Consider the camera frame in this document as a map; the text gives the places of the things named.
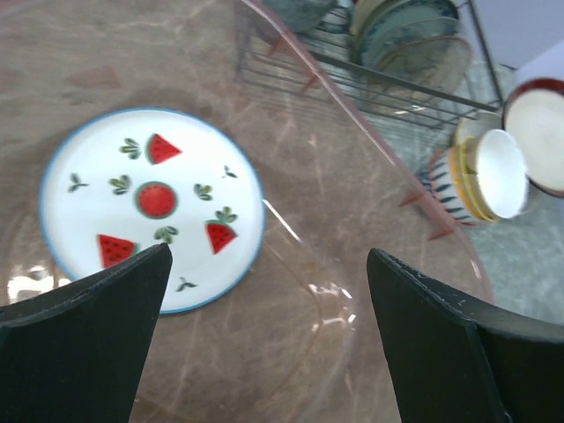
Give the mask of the white watermelon pattern plate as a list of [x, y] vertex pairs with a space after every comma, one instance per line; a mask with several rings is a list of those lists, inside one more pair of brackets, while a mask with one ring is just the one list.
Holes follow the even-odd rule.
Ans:
[[167, 244], [165, 314], [202, 307], [240, 283], [266, 224], [243, 150], [209, 123], [164, 108], [118, 110], [69, 135], [42, 177], [39, 218], [72, 281]]

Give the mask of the red rimmed cream plate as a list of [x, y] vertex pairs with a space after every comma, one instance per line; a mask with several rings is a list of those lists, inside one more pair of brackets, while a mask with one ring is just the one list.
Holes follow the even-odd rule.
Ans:
[[563, 197], [563, 81], [534, 78], [517, 86], [502, 111], [502, 128], [517, 142], [530, 182]]

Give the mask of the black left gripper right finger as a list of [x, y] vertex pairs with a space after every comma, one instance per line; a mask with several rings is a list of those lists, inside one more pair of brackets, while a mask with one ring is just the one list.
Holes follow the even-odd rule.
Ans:
[[561, 422], [563, 328], [430, 278], [381, 249], [367, 279], [403, 422]]

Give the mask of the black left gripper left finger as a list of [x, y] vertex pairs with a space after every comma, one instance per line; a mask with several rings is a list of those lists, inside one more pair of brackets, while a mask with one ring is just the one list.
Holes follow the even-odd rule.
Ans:
[[172, 266], [161, 243], [1, 309], [3, 422], [126, 422]]

